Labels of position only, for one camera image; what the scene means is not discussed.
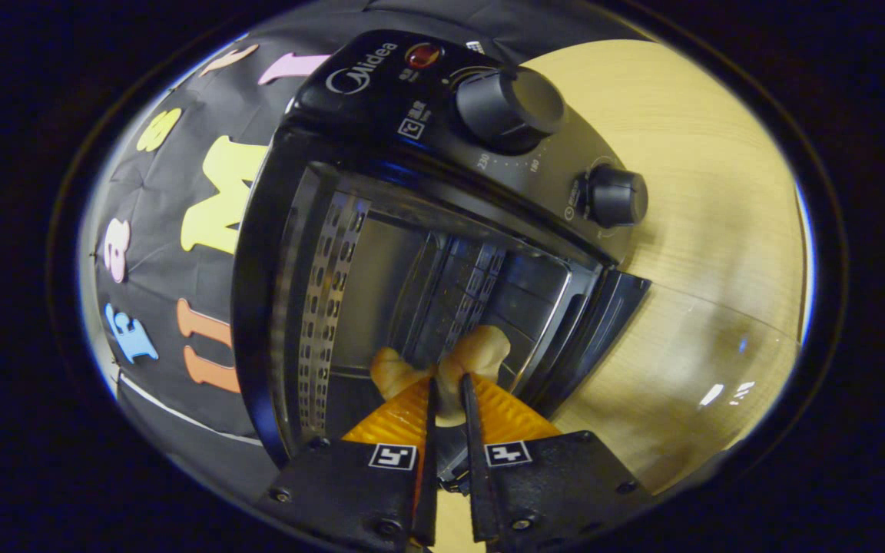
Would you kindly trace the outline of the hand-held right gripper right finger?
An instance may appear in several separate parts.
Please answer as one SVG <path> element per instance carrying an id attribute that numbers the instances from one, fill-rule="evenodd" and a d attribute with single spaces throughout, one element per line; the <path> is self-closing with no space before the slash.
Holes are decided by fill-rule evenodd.
<path id="1" fill-rule="evenodd" d="M 461 379 L 473 537 L 489 552 L 565 552 L 643 514 L 644 488 L 593 432 L 562 433 L 493 382 Z"/>

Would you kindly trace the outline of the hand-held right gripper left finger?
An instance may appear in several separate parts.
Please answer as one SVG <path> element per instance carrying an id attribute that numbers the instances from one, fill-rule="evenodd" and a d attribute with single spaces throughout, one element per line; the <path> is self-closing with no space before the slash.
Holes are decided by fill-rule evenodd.
<path id="1" fill-rule="evenodd" d="M 264 511 L 336 552 L 407 552 L 436 536 L 436 410 L 427 376 L 339 439 L 316 439 L 280 470 Z"/>

